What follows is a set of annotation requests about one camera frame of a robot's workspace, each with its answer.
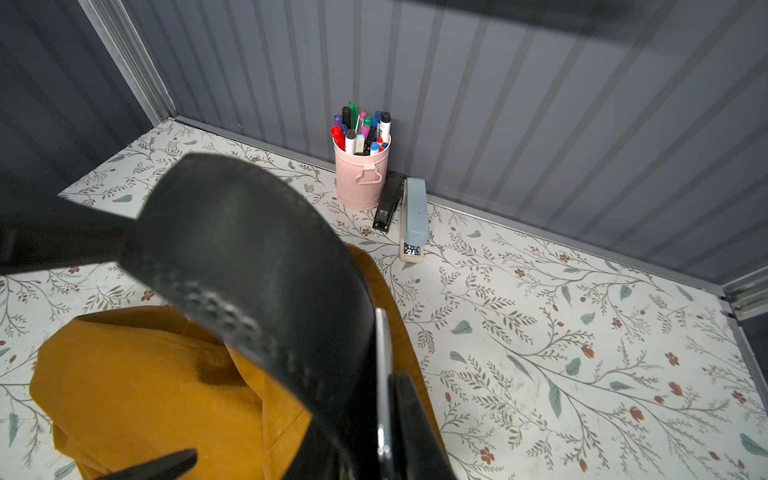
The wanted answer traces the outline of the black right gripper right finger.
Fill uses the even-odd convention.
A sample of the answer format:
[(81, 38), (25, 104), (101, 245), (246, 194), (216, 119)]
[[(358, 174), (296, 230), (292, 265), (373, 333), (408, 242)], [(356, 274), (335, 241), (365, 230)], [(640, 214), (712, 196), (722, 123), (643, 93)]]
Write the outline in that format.
[(455, 479), (439, 446), (415, 385), (406, 373), (394, 377), (395, 430), (399, 435), (395, 463), (401, 479)]

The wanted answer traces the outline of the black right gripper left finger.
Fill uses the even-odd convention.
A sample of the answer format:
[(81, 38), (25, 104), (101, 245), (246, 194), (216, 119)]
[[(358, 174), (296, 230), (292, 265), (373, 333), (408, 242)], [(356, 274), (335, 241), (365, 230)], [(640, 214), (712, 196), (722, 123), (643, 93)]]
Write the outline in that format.
[(99, 480), (176, 480), (193, 469), (197, 461), (197, 450), (185, 449), (110, 473)]

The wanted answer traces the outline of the mustard brown trousers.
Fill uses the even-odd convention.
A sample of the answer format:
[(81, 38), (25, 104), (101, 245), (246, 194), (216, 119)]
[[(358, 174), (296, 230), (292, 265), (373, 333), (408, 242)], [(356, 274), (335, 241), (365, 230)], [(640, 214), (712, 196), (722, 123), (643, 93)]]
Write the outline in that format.
[(187, 449), (192, 479), (345, 475), (298, 400), (169, 306), (71, 320), (40, 348), (30, 394), (86, 479)]

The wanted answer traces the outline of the black leather belt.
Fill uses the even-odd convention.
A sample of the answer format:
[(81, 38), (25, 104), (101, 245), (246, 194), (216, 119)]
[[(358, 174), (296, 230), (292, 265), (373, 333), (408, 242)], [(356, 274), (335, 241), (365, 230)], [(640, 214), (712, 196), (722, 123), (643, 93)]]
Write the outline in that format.
[(136, 218), (1, 180), (1, 270), (114, 261), (264, 368), (354, 479), (396, 475), (386, 312), (350, 251), (287, 182), (192, 153)]

